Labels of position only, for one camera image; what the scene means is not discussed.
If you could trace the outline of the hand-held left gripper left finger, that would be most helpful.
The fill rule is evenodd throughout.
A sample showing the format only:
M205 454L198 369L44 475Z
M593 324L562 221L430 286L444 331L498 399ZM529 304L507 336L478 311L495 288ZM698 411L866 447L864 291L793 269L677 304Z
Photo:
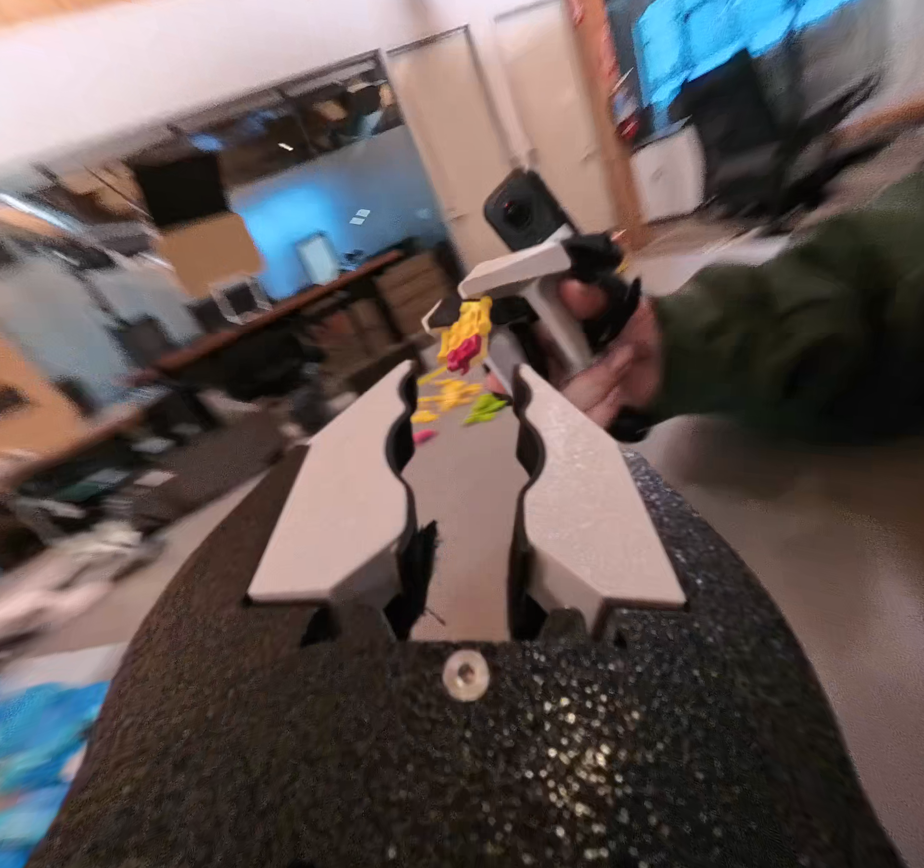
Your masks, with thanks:
M255 606L382 612L408 639L425 611L435 522L404 477L414 455L417 369L400 362L310 440L248 585Z

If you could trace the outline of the pile of yellow lego pieces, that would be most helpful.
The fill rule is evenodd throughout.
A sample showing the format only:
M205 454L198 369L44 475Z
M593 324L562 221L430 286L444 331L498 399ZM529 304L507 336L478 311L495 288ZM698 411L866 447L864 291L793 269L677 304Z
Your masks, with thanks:
M485 393L483 384L470 383L465 377L449 374L445 368L417 378L417 406L411 416L413 425L429 425L463 407L472 406Z

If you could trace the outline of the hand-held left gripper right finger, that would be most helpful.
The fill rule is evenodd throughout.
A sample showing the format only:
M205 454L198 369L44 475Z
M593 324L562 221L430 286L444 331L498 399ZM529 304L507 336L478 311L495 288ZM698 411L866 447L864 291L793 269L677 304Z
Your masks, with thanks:
M615 439L534 369L514 373L515 457L526 481L511 540L511 637L535 639L575 612L600 636L614 609L687 605Z

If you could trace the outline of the wooden desk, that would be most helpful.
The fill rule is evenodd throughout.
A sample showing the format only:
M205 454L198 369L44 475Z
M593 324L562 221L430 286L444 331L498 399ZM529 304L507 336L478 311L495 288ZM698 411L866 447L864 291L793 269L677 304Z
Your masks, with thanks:
M332 298L370 298L385 321L391 338L396 342L405 339L394 314L379 291L375 280L395 265L406 261L407 256L401 249L389 250L374 256L366 261L357 270L342 274L336 280L317 285L299 294L279 302L267 311L249 320L236 328L224 329L200 337L186 347L171 351L153 362L149 367L142 368L132 377L132 384L139 387L153 382L153 377L172 376L179 371L190 367L218 351L225 350L244 337L264 330L283 319L299 314L314 304Z

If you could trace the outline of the black square panel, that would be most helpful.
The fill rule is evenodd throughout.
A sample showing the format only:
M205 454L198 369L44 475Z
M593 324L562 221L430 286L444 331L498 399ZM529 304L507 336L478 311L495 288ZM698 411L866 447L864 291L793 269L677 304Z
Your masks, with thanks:
M219 159L217 154L197 154L130 167L156 227L183 227L232 211Z

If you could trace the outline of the black office chair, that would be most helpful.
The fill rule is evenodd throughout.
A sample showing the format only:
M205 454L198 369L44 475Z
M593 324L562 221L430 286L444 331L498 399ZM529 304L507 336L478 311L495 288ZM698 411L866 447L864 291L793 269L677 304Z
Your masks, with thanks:
M699 135L704 205L725 219L789 229L794 215L819 208L847 169L884 144L837 149L834 130L880 83L865 76L832 101L801 117L781 117L745 49L686 80L677 102Z

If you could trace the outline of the person's right hand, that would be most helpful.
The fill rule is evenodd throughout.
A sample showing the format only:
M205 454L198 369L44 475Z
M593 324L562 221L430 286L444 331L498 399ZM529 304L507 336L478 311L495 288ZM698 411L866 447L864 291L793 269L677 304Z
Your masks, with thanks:
M623 409L648 409L661 375L661 330L651 300L642 296L622 332L590 366L567 377L560 390L592 422L608 429Z

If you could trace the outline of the yellow lego plate assembly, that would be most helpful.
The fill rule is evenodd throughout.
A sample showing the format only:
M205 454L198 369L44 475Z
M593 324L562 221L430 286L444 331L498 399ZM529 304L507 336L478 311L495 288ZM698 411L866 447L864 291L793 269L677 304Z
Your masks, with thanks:
M463 301L456 320L440 330L437 360L448 373L464 376L486 358L492 331L491 308L490 296Z

